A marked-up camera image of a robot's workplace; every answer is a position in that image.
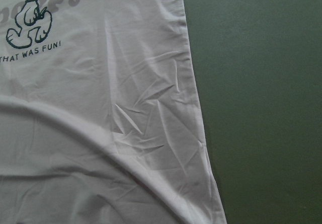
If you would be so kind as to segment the brown paper table cover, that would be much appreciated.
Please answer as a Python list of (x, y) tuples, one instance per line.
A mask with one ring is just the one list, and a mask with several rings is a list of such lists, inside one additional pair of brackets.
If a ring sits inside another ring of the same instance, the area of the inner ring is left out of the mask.
[(184, 0), (228, 223), (321, 223), (321, 0)]

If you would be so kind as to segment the pink Snoopy t-shirt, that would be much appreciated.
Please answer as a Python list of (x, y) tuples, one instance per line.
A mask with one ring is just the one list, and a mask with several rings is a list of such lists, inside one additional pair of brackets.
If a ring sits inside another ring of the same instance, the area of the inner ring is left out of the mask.
[(183, 0), (1, 0), (1, 223), (226, 223)]

